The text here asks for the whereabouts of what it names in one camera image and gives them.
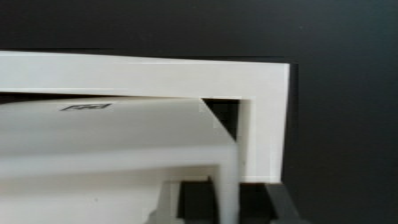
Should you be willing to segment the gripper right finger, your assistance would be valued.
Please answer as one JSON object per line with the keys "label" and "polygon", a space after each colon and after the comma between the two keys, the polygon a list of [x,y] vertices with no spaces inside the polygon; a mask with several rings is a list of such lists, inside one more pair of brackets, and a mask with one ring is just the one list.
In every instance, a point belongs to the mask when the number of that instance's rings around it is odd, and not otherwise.
{"label": "gripper right finger", "polygon": [[311,224],[301,217],[283,183],[240,184],[240,224]]}

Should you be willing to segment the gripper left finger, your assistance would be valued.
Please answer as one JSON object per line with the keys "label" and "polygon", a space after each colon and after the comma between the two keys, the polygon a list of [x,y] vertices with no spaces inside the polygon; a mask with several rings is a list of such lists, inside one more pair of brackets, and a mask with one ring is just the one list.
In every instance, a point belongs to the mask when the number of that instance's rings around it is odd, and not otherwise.
{"label": "gripper left finger", "polygon": [[219,224],[212,179],[164,183],[155,209],[155,224]]}

